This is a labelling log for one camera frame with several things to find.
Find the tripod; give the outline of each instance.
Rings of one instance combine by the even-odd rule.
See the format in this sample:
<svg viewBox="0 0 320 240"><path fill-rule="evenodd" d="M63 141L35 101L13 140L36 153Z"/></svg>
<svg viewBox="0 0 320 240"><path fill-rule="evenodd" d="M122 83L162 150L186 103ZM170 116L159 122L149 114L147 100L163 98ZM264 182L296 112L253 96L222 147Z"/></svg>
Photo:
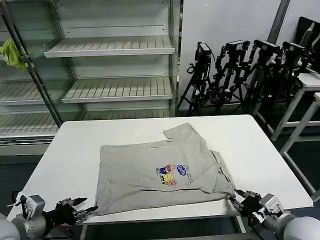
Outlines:
<svg viewBox="0 0 320 240"><path fill-rule="evenodd" d="M249 69L250 64L252 64L258 48L260 50L259 50L259 57L258 57L257 63L254 64L251 67L251 69ZM270 58L274 54L277 54L277 59L279 59L279 61L281 62L282 51L279 46L269 43L267 41L261 41L261 40L255 40L253 42L253 47L252 47L252 51L250 53L249 62L248 62L249 67L247 66L247 69L243 75L243 78L247 79L254 72L254 75L250 82L249 87L248 88L246 87L247 92L242 104L242 106L244 106L242 107L242 109L245 109L246 113L249 112L248 109L250 106L254 108L254 106L256 106L256 104L258 103L261 92L263 90L263 86L268 76L267 64ZM239 107L240 105L237 106L233 110L233 112L235 112Z"/></svg>
<svg viewBox="0 0 320 240"><path fill-rule="evenodd" d="M218 56L215 64L217 74L213 76L213 79L215 81L213 83L213 88L210 94L210 102L215 106L217 112L221 112L221 107L226 103L230 103L232 97L238 99L240 101L240 105L243 106L243 111L245 110L242 85L244 85L244 82L248 77L247 75L241 77L241 71L248 71L248 69L250 69L249 62L244 62L249 45L250 41L240 40L229 42L221 48L221 53ZM229 61L222 68L221 62L222 59L226 56L226 52L229 56ZM220 86L220 81L225 76L226 71L227 74L223 86ZM229 88L230 79L234 72L234 85Z"/></svg>
<svg viewBox="0 0 320 240"><path fill-rule="evenodd" d="M210 81L210 69L211 69L211 50L205 44L198 42L198 48L195 52L195 60L197 61L195 65L190 64L190 67L187 69L188 74L192 74L192 77L181 96L181 99L177 105L177 110L179 110L182 102L186 100L189 103L189 108L187 116L198 116L200 114L200 108L206 103L206 88L207 84L209 88L211 87ZM191 99L189 100L186 96L189 92L190 87L193 87Z"/></svg>
<svg viewBox="0 0 320 240"><path fill-rule="evenodd" d="M293 91L298 82L298 77L308 64L309 51L295 43L284 42L282 52L285 54L285 62L281 59L276 61L274 67L269 71L261 108L265 115L265 122L268 123L270 113L275 103L284 102L289 104L293 98Z"/></svg>

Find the table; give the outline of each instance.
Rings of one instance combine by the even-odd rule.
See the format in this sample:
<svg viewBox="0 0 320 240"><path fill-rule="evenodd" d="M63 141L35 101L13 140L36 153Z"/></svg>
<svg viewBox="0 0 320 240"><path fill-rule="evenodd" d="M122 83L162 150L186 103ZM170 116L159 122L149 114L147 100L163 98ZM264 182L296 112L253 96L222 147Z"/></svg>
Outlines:
<svg viewBox="0 0 320 240"><path fill-rule="evenodd" d="M263 123L267 125L268 131L271 134L271 140L275 141L281 134L284 128L288 127L297 127L300 121L288 121L291 117L292 113L296 109L298 103L300 102L301 98L305 94L305 92L309 91L320 91L320 74L316 72L311 73L300 73L299 81L301 83L301 88L296 92L294 98L292 99L288 109L286 110L285 114L281 118L278 126L274 130L264 119L264 117L259 113L259 108L261 104L257 104L254 109L254 115L259 117ZM310 121L307 123L307 126L320 126L320 121Z"/></svg>
<svg viewBox="0 0 320 240"><path fill-rule="evenodd" d="M288 151L295 142L320 141L320 136L300 136L300 134L303 132L305 127L308 125L308 123L310 123L311 118L317 112L319 107L320 107L320 93L317 92L314 94L314 101L309 107L309 109L306 111L300 124L295 128L295 130L291 134L288 141L284 144L284 146L280 150L280 154L287 161L287 163L291 165L291 167L297 172L297 174L301 178L301 181L304 183L305 188L311 194L311 199L314 202L317 202L320 199L320 189L318 191L315 190L312 184L308 181L307 177L302 173L302 171L295 164L293 159L289 156Z"/></svg>
<svg viewBox="0 0 320 240"><path fill-rule="evenodd" d="M276 148L249 115L172 117L65 122L26 183L23 192L40 195L44 210L65 198L88 197L79 208L95 204L101 145L127 145L165 140L163 131L190 123L220 152L235 186L264 196L276 195L284 209L313 206L313 201ZM14 207L8 220L19 214ZM142 222L236 216L225 199L220 201L139 209L90 217L86 224Z"/></svg>

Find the t-shirt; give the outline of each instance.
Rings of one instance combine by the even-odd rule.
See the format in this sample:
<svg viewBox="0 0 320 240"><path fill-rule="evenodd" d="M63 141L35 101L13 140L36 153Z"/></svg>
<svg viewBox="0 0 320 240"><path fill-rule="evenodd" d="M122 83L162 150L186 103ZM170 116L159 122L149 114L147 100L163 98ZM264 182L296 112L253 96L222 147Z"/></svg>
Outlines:
<svg viewBox="0 0 320 240"><path fill-rule="evenodd" d="M219 154L189 123L163 133L168 140L101 147L95 215L234 195Z"/></svg>

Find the yellow cloth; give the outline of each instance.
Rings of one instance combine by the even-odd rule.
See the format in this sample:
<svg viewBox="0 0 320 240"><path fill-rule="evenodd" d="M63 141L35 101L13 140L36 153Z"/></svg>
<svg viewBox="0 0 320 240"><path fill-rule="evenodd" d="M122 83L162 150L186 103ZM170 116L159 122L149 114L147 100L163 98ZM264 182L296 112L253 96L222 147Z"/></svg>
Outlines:
<svg viewBox="0 0 320 240"><path fill-rule="evenodd" d="M27 70L24 61L21 59L20 52L11 38L5 41L3 46L0 46L0 53L4 56L8 66L13 66L23 71Z"/></svg>

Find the floor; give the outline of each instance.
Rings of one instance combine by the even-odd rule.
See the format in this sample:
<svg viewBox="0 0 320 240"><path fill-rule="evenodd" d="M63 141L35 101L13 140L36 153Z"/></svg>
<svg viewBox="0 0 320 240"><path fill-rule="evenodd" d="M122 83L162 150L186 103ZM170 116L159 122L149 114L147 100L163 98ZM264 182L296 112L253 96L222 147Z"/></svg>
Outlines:
<svg viewBox="0 0 320 240"><path fill-rule="evenodd" d="M302 117L308 106L310 98L305 98L303 103L298 107L293 118ZM277 107L272 113L273 125L277 123L284 111L283 106ZM180 116L184 116L185 112L179 112ZM211 115L212 109L206 109L202 115ZM287 141L292 129L283 131L282 135L274 142L275 147L279 150ZM305 134L320 134L319 128L310 128ZM319 164L320 164L320 148L317 142L299 142L296 143L289 154L300 167L302 172L308 177L316 189L320 189ZM37 166L37 162L41 159L41 155L31 156L0 156L0 213L8 215L10 208L6 207L12 203L12 191L21 191L28 178ZM9 164L17 161L20 164ZM292 211L298 217L311 216L320 220L320 204L316 203L315 207L295 209ZM238 231L233 222L233 218L205 218L192 220L176 220L161 222L145 222L131 224L106 224L99 226L90 226L87 231L87 240L104 239L166 239L181 237L197 237L220 235L227 233L235 233ZM73 239L79 239L81 227L74 227ZM265 240L275 240L272 234L262 232Z"/></svg>

